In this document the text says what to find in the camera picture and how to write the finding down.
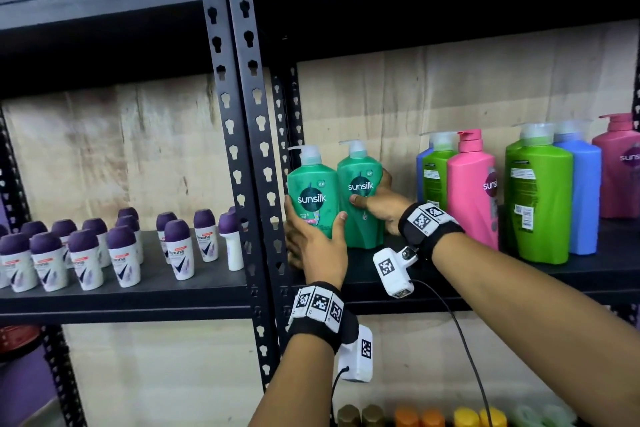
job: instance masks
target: person's right hand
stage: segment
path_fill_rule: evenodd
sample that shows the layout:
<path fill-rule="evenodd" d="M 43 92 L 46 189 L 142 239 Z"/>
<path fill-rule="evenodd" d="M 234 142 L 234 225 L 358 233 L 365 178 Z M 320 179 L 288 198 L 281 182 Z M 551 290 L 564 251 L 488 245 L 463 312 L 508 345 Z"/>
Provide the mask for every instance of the person's right hand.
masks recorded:
<path fill-rule="evenodd" d="M 413 204 L 406 197 L 391 190 L 391 174 L 386 169 L 382 170 L 382 179 L 374 196 L 352 194 L 349 201 L 356 208 L 365 209 L 379 220 L 384 220 L 387 231 L 392 235 L 400 234 L 398 221 L 404 211 Z"/>

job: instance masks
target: wooden wall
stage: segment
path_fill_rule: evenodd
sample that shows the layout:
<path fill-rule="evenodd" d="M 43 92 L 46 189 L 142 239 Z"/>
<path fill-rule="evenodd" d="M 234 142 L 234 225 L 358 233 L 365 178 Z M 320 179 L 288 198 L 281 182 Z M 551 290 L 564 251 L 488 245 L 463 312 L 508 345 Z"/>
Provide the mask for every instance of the wooden wall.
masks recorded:
<path fill-rule="evenodd" d="M 624 21 L 303 62 L 306 141 L 334 166 L 346 155 L 339 140 L 366 140 L 396 190 L 415 196 L 421 132 L 482 128 L 501 170 L 516 123 L 629 111 L 637 43 L 638 21 Z M 111 225 L 130 203 L 152 229 L 159 212 L 189 221 L 198 208 L 218 215 L 232 202 L 218 102 L 204 75 L 20 98 L 3 109 L 31 211 L 47 224 L 102 216 Z M 595 121 L 591 136 L 605 127 Z M 494 403 L 557 401 L 473 313 L 461 317 Z M 374 333 L 374 380 L 340 382 L 336 406 L 479 406 L 445 314 L 361 319 Z M 66 326 L 90 424 L 246 425 L 261 393 L 251 327 Z"/>

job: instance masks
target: pink shampoo bottle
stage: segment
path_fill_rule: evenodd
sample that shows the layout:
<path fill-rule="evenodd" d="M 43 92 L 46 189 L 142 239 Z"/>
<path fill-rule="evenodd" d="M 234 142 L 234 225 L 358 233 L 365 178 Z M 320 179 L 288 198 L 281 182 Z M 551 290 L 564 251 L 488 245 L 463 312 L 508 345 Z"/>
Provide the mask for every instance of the pink shampoo bottle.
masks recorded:
<path fill-rule="evenodd" d="M 460 153 L 447 161 L 447 209 L 470 237 L 498 250 L 495 157 L 483 152 L 482 131 L 459 131 Z"/>
<path fill-rule="evenodd" d="M 640 133 L 630 113 L 603 115 L 609 118 L 607 131 L 594 137 L 602 150 L 600 216 L 637 218 L 640 215 Z"/>

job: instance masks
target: forearm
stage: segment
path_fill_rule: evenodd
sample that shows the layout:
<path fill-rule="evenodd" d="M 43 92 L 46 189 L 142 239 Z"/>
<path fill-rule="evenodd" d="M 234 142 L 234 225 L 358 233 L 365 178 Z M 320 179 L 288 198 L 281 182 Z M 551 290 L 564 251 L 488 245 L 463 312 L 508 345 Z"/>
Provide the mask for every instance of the forearm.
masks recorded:
<path fill-rule="evenodd" d="M 319 337 L 296 334 L 287 344 L 250 427 L 326 427 L 334 354 Z"/>
<path fill-rule="evenodd" d="M 492 330 L 595 426 L 640 416 L 640 335 L 602 305 L 463 234 L 433 262 Z"/>

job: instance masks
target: person's left hand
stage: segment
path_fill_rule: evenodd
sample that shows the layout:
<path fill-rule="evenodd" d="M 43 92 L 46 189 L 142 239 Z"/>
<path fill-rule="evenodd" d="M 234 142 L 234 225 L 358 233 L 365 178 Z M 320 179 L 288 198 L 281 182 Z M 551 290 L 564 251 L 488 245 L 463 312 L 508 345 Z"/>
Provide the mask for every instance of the person's left hand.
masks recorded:
<path fill-rule="evenodd" d="M 347 244 L 344 241 L 347 213 L 342 211 L 335 217 L 333 238 L 329 239 L 296 214 L 289 196 L 285 197 L 284 211 L 287 215 L 284 231 L 289 263 L 304 270 L 308 284 L 322 280 L 338 289 L 342 288 L 348 263 Z"/>

